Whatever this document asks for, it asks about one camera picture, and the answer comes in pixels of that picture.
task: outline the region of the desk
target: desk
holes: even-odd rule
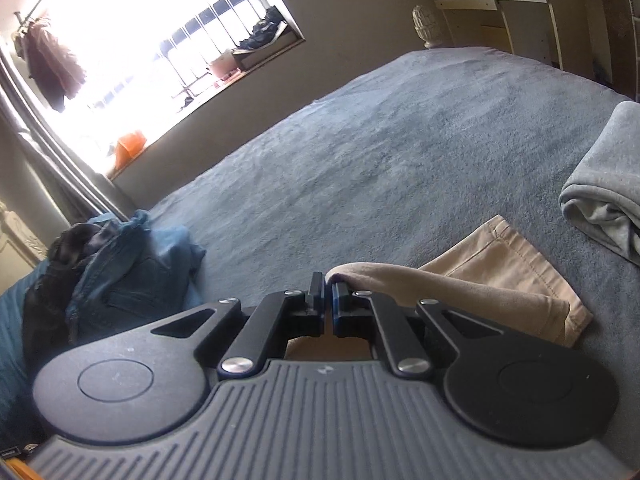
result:
[[[602,0],[436,0],[455,46],[485,45],[593,79],[610,78]]]

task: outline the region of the headboard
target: headboard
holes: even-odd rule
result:
[[[46,255],[43,243],[0,202],[0,294],[31,272]]]

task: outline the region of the blue blanket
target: blue blanket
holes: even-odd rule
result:
[[[42,433],[22,355],[22,302],[46,269],[42,262],[0,296],[0,450],[34,442]]]
[[[621,390],[604,442],[640,466],[640,269],[558,207],[624,99],[491,49],[414,52],[294,113],[150,213],[207,249],[207,300],[244,304],[348,262],[420,266],[501,214],[594,313],[578,347]]]

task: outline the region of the silver screw head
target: silver screw head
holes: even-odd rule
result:
[[[246,357],[230,357],[225,359],[221,366],[229,374],[244,374],[254,367],[254,362]]]
[[[419,357],[408,357],[398,363],[398,370],[405,374],[418,375],[431,368],[431,363]]]

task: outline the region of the wall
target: wall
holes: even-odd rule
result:
[[[636,92],[636,66],[632,25],[629,20],[630,9],[628,0],[616,0],[616,3],[619,12],[624,16],[622,24],[624,35],[619,32],[609,33],[614,81],[618,92],[633,97]]]
[[[149,208],[224,156],[354,77],[418,50],[411,10],[424,0],[283,0],[306,41],[191,113],[115,183]]]
[[[0,200],[45,244],[68,227],[0,116]]]

